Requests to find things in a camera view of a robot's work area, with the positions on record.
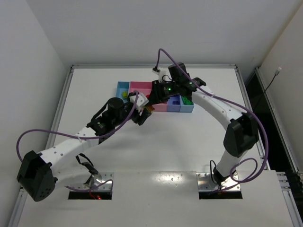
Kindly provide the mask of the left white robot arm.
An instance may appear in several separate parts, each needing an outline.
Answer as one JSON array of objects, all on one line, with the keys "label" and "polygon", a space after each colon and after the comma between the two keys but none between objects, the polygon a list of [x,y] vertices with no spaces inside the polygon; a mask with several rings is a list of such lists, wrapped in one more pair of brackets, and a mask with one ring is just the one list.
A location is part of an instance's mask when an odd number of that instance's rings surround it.
[{"label": "left white robot arm", "polygon": [[74,185],[82,183],[86,192],[96,190],[103,185],[102,175],[84,152],[107,140],[129,120],[142,125],[151,115],[147,104],[142,93],[130,93],[127,102],[110,98],[76,135],[67,135],[67,140],[47,150],[26,153],[17,181],[36,202],[60,186],[80,192]]}]

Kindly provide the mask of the lime and orange lego stack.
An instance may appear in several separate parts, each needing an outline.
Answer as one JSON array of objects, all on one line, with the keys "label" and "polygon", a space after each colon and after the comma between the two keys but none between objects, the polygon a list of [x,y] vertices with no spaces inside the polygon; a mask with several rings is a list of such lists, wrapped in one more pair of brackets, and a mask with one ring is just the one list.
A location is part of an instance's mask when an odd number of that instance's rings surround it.
[{"label": "lime and orange lego stack", "polygon": [[150,113],[154,112],[155,110],[153,106],[146,106],[145,109]]}]

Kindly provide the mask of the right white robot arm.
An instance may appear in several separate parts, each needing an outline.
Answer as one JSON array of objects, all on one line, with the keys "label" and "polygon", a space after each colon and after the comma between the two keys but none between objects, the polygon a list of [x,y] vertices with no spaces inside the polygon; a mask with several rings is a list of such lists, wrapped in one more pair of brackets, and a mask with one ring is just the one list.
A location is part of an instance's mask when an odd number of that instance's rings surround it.
[{"label": "right white robot arm", "polygon": [[258,124],[250,113],[241,112],[226,102],[214,97],[211,89],[200,78],[189,79],[183,63],[170,65],[167,70],[154,67],[158,79],[153,81],[148,104],[165,103],[175,95],[183,96],[202,107],[225,129],[223,146],[225,151],[213,170],[213,182],[220,185],[234,166],[258,142]]}]

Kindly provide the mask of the green lego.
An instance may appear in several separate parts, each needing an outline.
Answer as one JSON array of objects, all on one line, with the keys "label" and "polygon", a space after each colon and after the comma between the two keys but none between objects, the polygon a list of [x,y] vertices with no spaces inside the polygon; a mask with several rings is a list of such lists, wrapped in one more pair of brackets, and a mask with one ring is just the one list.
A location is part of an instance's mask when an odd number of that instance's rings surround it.
[{"label": "green lego", "polygon": [[181,96],[181,99],[182,99],[184,105],[192,105],[193,104],[193,102],[191,102],[186,97]]}]

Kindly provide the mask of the lime curved lego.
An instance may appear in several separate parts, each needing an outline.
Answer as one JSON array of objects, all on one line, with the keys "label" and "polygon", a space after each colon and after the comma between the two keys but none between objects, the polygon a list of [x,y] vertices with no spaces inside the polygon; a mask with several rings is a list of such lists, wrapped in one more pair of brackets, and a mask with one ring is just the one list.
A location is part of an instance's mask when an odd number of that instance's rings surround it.
[{"label": "lime curved lego", "polygon": [[126,91],[122,92],[122,97],[123,97],[123,99],[127,99],[128,93]]}]

